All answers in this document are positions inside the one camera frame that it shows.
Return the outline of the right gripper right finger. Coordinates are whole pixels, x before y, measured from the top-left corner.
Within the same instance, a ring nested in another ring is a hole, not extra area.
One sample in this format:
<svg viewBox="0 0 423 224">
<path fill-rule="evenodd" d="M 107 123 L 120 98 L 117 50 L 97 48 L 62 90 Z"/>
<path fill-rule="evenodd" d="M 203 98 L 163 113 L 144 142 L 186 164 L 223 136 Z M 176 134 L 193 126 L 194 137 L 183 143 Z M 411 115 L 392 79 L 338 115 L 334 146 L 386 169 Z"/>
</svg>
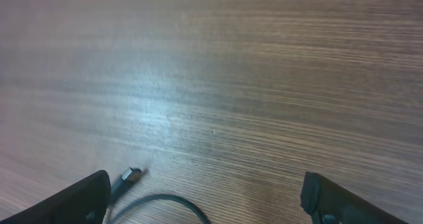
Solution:
<svg viewBox="0 0 423 224">
<path fill-rule="evenodd" d="M 315 172 L 305 173 L 300 199 L 314 224 L 406 224 Z"/>
</svg>

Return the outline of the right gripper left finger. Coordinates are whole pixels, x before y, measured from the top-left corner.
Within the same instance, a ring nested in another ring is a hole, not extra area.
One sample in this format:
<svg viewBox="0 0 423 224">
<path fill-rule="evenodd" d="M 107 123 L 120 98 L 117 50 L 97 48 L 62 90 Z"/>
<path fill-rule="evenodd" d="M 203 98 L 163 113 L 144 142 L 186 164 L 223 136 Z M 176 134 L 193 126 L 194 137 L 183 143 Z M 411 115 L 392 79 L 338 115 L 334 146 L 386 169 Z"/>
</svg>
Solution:
<svg viewBox="0 0 423 224">
<path fill-rule="evenodd" d="M 109 175 L 99 170 L 1 224 L 102 224 L 110 193 Z"/>
</svg>

